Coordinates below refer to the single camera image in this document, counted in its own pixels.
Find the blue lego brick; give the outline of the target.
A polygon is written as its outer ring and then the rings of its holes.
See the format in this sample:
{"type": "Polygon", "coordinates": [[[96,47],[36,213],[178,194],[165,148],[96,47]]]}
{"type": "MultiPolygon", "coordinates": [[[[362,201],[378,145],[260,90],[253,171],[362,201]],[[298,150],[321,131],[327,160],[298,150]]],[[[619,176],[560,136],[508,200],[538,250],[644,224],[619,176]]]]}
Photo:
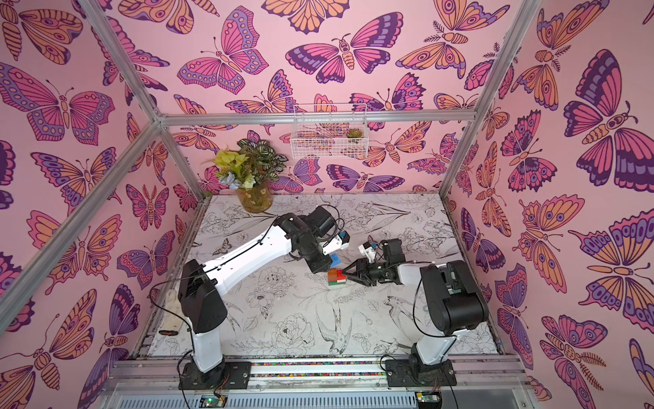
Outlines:
{"type": "Polygon", "coordinates": [[[330,254],[330,259],[331,259],[330,267],[332,269],[336,268],[338,265],[342,263],[340,257],[335,253],[330,254]]]}

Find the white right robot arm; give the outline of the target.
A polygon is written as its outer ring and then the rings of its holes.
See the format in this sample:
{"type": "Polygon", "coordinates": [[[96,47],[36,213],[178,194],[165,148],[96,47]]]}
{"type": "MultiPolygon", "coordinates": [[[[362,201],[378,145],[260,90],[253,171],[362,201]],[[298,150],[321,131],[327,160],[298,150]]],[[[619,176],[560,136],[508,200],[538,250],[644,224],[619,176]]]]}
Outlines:
{"type": "Polygon", "coordinates": [[[422,338],[406,359],[381,360],[390,386],[455,386],[449,353],[466,332],[487,321],[488,307],[468,264],[461,260],[408,261],[399,239],[361,245],[362,257],[339,269],[348,281],[362,286],[395,284],[423,291],[435,329],[420,328],[422,338]]]}

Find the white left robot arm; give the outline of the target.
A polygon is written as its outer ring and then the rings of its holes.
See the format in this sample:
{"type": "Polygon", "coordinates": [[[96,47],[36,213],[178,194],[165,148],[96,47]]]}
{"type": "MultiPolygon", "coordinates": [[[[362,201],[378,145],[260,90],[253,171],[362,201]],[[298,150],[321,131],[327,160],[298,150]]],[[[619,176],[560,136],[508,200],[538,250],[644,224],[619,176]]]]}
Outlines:
{"type": "Polygon", "coordinates": [[[332,267],[332,255],[349,243],[349,233],[324,206],[318,206],[308,215],[277,216],[263,233],[228,254],[203,263],[187,262],[177,298],[190,326],[192,354],[180,387],[210,389],[227,379],[220,326],[228,317],[223,297],[231,289],[288,254],[299,257],[311,273],[326,273],[332,267]]]}

